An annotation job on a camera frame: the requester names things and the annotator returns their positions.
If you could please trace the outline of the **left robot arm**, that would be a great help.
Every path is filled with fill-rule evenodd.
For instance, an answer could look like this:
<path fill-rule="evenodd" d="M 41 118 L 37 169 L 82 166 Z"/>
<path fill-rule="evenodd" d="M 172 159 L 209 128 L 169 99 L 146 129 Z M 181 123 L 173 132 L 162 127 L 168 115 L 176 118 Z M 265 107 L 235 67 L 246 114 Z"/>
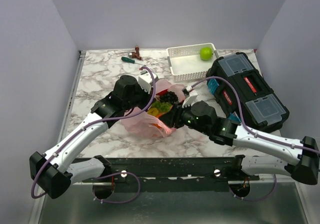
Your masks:
<path fill-rule="evenodd" d="M 33 179 L 31 196 L 34 199 L 49 195 L 60 197 L 71 184 L 84 179 L 97 178 L 104 182 L 111 170 L 101 158 L 73 165 L 75 158 L 100 134 L 118 120 L 134 117 L 125 112 L 138 107 L 147 110 L 154 100 L 158 77 L 144 73 L 138 78 L 122 75 L 112 92 L 97 101 L 85 119 L 61 142 L 43 154 L 34 152 L 29 158 L 30 176 Z"/>

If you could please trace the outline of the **yellow fake lemon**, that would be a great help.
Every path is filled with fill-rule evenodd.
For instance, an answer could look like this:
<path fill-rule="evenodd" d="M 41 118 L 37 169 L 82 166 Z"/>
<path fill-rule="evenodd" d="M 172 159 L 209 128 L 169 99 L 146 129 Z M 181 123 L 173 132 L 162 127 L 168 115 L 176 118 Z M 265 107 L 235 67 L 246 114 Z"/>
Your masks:
<path fill-rule="evenodd" d="M 147 111 L 147 113 L 148 113 L 149 115 L 152 115 L 152 116 L 156 117 L 156 116 L 159 115 L 160 112 L 159 112 L 159 110 L 158 110 L 157 108 L 152 107 L 152 108 L 150 108 L 150 109 Z"/>

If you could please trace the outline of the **green fake grapes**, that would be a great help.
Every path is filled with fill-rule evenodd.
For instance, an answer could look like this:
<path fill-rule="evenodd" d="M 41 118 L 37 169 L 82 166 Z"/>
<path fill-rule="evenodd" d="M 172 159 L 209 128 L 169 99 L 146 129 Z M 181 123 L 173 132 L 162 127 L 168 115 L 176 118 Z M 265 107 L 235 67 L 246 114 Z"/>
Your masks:
<path fill-rule="evenodd" d="M 160 113 L 166 113 L 171 110 L 172 106 L 173 105 L 169 102 L 155 101 L 150 107 L 156 108 Z"/>

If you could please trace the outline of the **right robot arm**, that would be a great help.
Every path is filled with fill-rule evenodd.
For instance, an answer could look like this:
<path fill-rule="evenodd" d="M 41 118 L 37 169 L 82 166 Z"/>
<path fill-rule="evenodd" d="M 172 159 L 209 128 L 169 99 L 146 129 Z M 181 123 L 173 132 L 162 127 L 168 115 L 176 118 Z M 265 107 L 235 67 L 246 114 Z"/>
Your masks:
<path fill-rule="evenodd" d="M 265 173 L 290 176 L 307 185 L 318 183 L 320 152 L 314 138 L 290 139 L 246 128 L 243 124 L 217 116 L 216 110 L 204 101 L 188 107 L 176 103 L 160 119 L 171 128 L 188 126 L 219 145 L 243 147 L 266 154 L 262 161 L 243 158 L 241 163 L 232 165 L 230 175 L 236 180 Z"/>

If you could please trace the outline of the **pink plastic bag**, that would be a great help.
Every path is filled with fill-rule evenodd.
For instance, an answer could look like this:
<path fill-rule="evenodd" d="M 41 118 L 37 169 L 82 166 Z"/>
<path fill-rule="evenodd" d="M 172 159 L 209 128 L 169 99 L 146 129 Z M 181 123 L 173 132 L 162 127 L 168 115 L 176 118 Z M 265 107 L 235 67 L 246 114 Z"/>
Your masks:
<path fill-rule="evenodd" d="M 185 96 L 182 92 L 184 85 L 182 84 L 172 84 L 165 79 L 160 79 L 156 83 L 156 95 L 162 90 L 167 89 L 168 91 L 173 91 L 179 101 L 184 101 Z M 147 112 L 143 112 L 135 117 L 123 119 L 121 123 L 124 128 L 131 134 L 143 138 L 164 138 L 170 136 L 176 131 L 175 128 L 167 127 L 163 122 L 159 120 L 159 116 L 154 117 L 149 115 Z"/>

